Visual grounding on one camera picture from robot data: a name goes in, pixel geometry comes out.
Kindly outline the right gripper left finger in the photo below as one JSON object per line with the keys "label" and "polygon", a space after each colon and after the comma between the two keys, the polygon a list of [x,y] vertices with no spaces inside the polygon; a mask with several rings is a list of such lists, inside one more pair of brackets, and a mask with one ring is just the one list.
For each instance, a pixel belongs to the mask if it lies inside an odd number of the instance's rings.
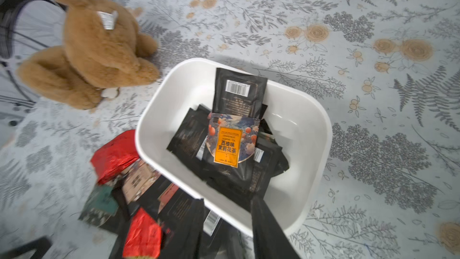
{"label": "right gripper left finger", "polygon": [[204,200],[194,199],[182,224],[161,251],[159,259],[200,258],[201,238],[204,224]]}

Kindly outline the orange label tea bag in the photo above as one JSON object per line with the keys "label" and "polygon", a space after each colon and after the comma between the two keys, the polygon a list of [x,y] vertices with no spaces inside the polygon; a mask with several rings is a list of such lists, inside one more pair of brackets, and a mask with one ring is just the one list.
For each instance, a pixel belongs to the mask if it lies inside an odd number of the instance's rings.
{"label": "orange label tea bag", "polygon": [[210,113],[208,119],[202,157],[206,176],[248,187],[261,120],[222,113]]}

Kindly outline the black barcode tea bag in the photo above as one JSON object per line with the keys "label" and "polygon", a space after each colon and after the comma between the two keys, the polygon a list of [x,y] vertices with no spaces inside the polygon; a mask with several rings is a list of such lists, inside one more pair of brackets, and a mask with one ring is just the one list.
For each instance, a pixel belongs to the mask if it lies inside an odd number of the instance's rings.
{"label": "black barcode tea bag", "polygon": [[268,80],[264,77],[217,68],[212,111],[227,115],[262,118]]}

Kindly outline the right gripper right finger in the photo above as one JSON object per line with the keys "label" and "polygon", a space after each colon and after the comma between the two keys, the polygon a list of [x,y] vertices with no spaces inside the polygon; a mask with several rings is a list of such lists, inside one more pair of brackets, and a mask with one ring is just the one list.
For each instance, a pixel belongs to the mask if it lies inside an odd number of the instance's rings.
{"label": "right gripper right finger", "polygon": [[250,204],[256,259],[299,259],[265,201],[258,195]]}

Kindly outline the shiny red foil tea bag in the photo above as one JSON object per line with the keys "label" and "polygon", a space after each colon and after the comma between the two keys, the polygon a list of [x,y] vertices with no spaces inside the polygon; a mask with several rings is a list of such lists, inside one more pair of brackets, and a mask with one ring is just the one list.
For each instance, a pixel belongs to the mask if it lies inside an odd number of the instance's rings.
{"label": "shiny red foil tea bag", "polygon": [[97,175],[97,184],[104,185],[140,158],[135,146],[135,130],[116,136],[99,148],[90,162]]}

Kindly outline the brown teddy bear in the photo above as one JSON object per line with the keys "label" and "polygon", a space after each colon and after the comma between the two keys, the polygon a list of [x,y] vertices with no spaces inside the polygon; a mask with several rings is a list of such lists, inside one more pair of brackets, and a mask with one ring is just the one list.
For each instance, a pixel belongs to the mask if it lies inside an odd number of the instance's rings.
{"label": "brown teddy bear", "polygon": [[157,42],[140,31],[125,7],[111,0],[55,0],[67,6],[63,44],[41,50],[16,70],[20,80],[48,99],[88,110],[103,90],[149,85],[160,77],[147,60]]}

